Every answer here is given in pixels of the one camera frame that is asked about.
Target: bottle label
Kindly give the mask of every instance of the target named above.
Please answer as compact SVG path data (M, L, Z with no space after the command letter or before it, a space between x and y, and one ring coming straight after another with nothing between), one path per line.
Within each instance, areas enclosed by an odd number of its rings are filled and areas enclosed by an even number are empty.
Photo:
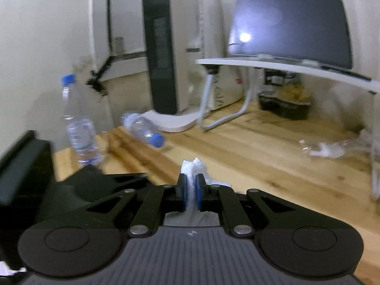
M140 114L130 114L125 120L124 120L124 127L127 130L130 130L134 121L140 117Z
M74 149L82 150L92 144L94 125L90 120L69 124L66 129Z

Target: blue bottle cap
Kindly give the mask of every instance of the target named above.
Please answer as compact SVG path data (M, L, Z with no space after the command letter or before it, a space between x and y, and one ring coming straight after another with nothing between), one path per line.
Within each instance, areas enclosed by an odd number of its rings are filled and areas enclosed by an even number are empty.
M161 148L165 143L165 137L159 133L153 134L153 136L149 139L149 144L154 146L155 148Z
M63 86L70 85L75 82L75 74L68 74L61 78L61 82Z

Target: white logo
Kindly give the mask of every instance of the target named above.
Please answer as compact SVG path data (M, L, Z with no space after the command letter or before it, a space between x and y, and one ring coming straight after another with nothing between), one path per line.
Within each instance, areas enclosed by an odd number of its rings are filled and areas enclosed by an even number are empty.
M198 234L198 232L195 231L195 230L192 230L192 231L189 231L187 234L188 234L189 236L191 236L191 237L194 237L194 236L196 236L196 235Z

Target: wooden table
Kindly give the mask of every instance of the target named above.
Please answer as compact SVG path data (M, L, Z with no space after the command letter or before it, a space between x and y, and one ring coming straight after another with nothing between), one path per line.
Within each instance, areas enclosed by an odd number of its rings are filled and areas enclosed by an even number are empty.
M235 103L217 110L206 122L236 112L240 107L241 103ZM302 139L311 143L336 142L349 137L348 132L324 120L289 121L261 111L252 103L246 115L209 132L194 127L165 136L167 143L159 153L175 164L175 168L167 168L174 171L173 175L183 160L198 157L207 165L211 177L231 183L235 191L259 188L354 226L364 239L364 254L356 276L365 284L380 285L380 216L371 199L368 156L311 160L299 144ZM126 157L130 158L128 163L134 164L132 167L126 168L126 162L109 156L103 171L147 172L151 168L147 160L133 155ZM78 169L69 148L57 152L54 161L57 180ZM166 183L156 173L151 175L151 180Z

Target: upright plastic bottle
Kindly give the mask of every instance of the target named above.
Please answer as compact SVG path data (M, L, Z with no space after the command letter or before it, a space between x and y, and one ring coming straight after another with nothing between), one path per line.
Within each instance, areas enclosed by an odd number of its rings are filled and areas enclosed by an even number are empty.
M66 132L78 161L83 165L98 165L101 161L96 144L94 124L84 112L84 99L76 87L74 74L62 77L63 101L65 102Z
M154 124L136 112L126 112L121 118L122 125L133 137L145 144L160 148L165 144L165 137L157 131Z

